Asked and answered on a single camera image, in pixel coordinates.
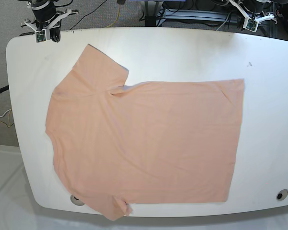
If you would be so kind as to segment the peach orange T-shirt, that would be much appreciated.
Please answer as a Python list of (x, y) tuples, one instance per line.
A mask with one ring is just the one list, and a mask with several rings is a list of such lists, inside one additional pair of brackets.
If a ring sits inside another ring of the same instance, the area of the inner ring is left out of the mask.
[(128, 73), (87, 45), (54, 89), (45, 132), (68, 192), (110, 220), (131, 204), (226, 202), (244, 81), (126, 87)]

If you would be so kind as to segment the left table grommet hole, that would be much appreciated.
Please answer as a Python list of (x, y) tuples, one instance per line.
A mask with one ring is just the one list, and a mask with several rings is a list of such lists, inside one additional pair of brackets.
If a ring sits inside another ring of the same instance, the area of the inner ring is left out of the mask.
[(76, 206), (84, 206), (84, 202), (82, 202), (80, 199), (76, 198), (73, 195), (70, 196), (70, 201)]

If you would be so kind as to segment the table grommet hole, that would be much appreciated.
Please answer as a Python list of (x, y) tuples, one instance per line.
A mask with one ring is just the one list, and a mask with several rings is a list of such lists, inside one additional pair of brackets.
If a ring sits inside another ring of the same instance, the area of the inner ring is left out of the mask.
[(276, 195), (276, 199), (277, 199), (278, 201), (282, 201), (282, 200), (284, 200), (287, 196), (288, 196), (288, 190), (287, 190), (287, 189), (283, 189), (283, 190), (281, 190), (281, 191)]
[(70, 201), (76, 206), (84, 206), (84, 202), (82, 202), (80, 199), (76, 198), (73, 195), (70, 196)]

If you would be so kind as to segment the aluminium frame rail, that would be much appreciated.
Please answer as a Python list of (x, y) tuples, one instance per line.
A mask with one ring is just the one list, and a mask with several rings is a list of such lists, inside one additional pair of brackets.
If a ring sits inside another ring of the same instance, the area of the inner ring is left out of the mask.
[(215, 11), (196, 11), (196, 10), (165, 10), (164, 17), (167, 20), (197, 20), (208, 22), (224, 22), (228, 13)]

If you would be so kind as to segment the right table grommet hole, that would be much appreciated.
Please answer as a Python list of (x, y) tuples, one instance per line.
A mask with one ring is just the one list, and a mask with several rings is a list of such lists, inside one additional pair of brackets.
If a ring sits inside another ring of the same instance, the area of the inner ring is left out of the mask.
[(281, 191), (276, 195), (276, 199), (277, 199), (278, 201), (282, 201), (282, 200), (284, 200), (287, 196), (288, 196), (288, 190), (287, 190), (287, 189), (283, 189), (283, 190), (281, 190)]

